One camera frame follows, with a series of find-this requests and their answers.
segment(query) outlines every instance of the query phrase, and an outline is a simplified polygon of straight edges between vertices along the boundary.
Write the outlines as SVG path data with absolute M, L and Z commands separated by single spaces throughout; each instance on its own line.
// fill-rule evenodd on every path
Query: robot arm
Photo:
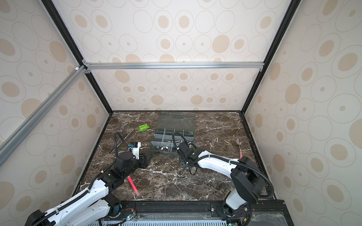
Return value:
M 45 213 L 35 211 L 28 217 L 25 226 L 84 226 L 107 215 L 115 217 L 120 205 L 111 192 L 138 168 L 146 168 L 153 156 L 139 154 L 140 143 L 137 144 L 132 152 L 119 153 L 113 169 L 98 175 L 90 187 Z
M 139 154 L 139 147 L 140 142 L 133 143 L 131 151 L 119 153 L 114 167 L 97 176 L 90 187 L 45 213 L 35 211 L 28 217 L 25 226 L 84 226 L 105 216 L 117 217 L 121 205 L 111 192 L 138 168 L 146 168 L 153 157 L 153 154 Z M 177 151 L 189 167 L 211 169 L 232 179 L 235 189 L 228 194 L 223 205 L 223 211 L 228 216 L 233 216 L 246 202 L 256 203 L 268 181 L 247 157 L 224 158 L 205 150 L 194 150 L 187 141 L 182 142 Z
M 235 189 L 224 200 L 223 210 L 226 215 L 234 215 L 246 202 L 255 204 L 266 182 L 272 190 L 269 196 L 273 195 L 273 186 L 268 178 L 260 173 L 257 166 L 247 157 L 242 159 L 221 157 L 196 147 L 193 149 L 186 140 L 178 146 L 177 151 L 187 166 L 211 169 L 232 179 Z

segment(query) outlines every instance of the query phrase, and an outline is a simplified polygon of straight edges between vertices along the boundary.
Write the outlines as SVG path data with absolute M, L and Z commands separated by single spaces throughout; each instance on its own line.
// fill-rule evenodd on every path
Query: marble tabletop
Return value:
M 254 163 L 248 138 L 238 112 L 187 112 L 196 116 L 194 143 L 197 147 L 228 158 L 239 158 L 236 139 L 241 141 L 243 156 Z M 81 182 L 83 189 L 101 170 L 113 162 L 114 132 L 122 131 L 126 142 L 140 141 L 142 151 L 148 152 L 161 112 L 114 112 L 90 166 Z M 150 128 L 138 131 L 138 126 L 147 123 Z M 121 145 L 120 151 L 126 151 Z M 180 168 L 179 158 L 174 155 L 156 154 L 146 169 L 137 169 L 131 175 L 139 195 L 136 196 L 130 183 L 118 187 L 113 194 L 120 200 L 223 200 L 234 189 L 231 180 L 213 170 L 198 169 L 191 175 L 188 169 Z

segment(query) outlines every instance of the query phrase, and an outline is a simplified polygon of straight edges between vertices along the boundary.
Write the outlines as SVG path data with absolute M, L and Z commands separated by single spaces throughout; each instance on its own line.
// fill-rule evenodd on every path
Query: metal rod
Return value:
M 84 74 L 84 66 L 79 66 L 74 70 L 63 83 L 58 86 L 52 94 L 28 117 L 22 125 L 4 142 L 0 147 L 0 166 L 16 150 L 16 148 L 26 139 L 35 126 L 44 118 L 44 116 L 53 108 L 58 100 L 73 85 L 77 78 Z
M 88 69 L 263 68 L 264 62 L 86 63 Z

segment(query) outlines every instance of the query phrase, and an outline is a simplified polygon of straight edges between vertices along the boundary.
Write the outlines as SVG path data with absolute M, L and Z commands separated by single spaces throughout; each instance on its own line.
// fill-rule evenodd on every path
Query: red marker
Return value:
M 133 187 L 133 190 L 135 191 L 136 195 L 139 195 L 139 192 L 135 186 L 135 184 L 133 183 L 133 180 L 130 176 L 127 177 L 128 181 L 130 182 L 131 186 Z

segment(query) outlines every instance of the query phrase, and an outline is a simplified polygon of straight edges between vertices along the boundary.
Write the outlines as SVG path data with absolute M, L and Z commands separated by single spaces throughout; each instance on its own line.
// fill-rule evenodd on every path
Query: wall panel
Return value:
M 36 0 L 0 5 L 0 145 L 77 65 Z
M 295 225 L 361 225 L 362 2 L 305 0 L 246 112 Z
M 287 0 L 59 0 L 92 63 L 263 61 Z
M 113 110 L 240 110 L 259 69 L 93 72 Z
M 70 198 L 107 118 L 81 75 L 0 167 L 0 225 Z

